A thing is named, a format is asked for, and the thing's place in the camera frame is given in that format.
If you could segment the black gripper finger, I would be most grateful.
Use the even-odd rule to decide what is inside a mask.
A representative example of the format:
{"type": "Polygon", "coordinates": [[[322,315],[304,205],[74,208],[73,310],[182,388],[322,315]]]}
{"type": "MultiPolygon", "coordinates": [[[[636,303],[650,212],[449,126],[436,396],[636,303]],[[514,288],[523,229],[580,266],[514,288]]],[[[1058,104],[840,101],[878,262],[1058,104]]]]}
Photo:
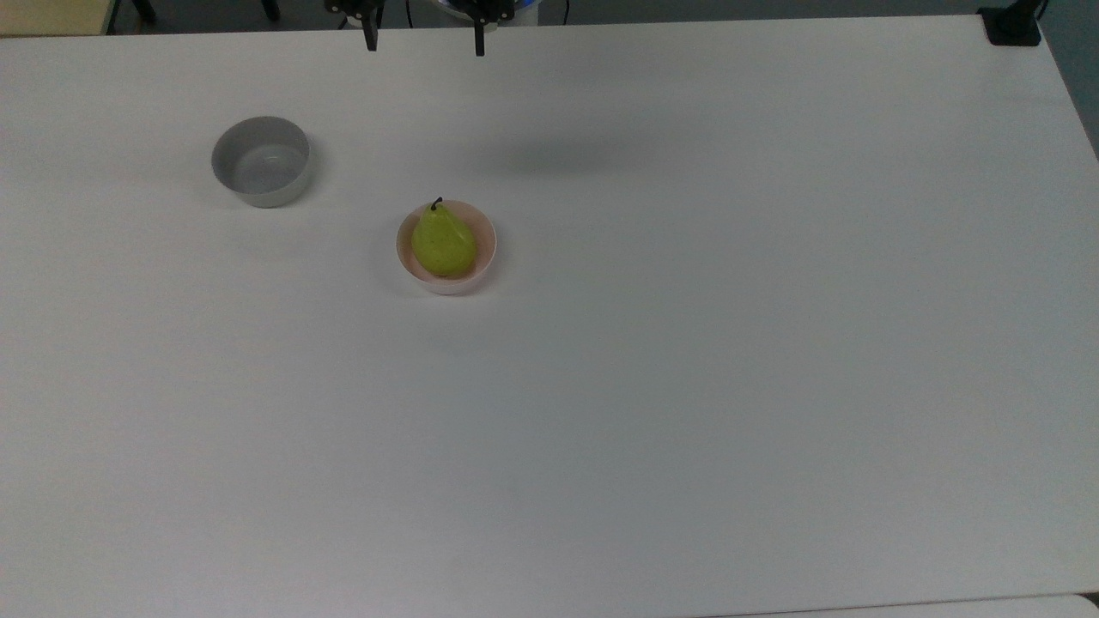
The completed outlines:
{"type": "Polygon", "coordinates": [[[484,55],[484,35],[490,27],[498,27],[499,24],[511,21],[517,12],[514,1],[470,0],[448,1],[448,4],[452,10],[471,20],[475,53],[479,58],[484,55]]]}
{"type": "Polygon", "coordinates": [[[341,13],[347,23],[360,25],[367,48],[371,52],[378,48],[378,30],[385,11],[385,1],[325,1],[325,10],[341,13]]]}

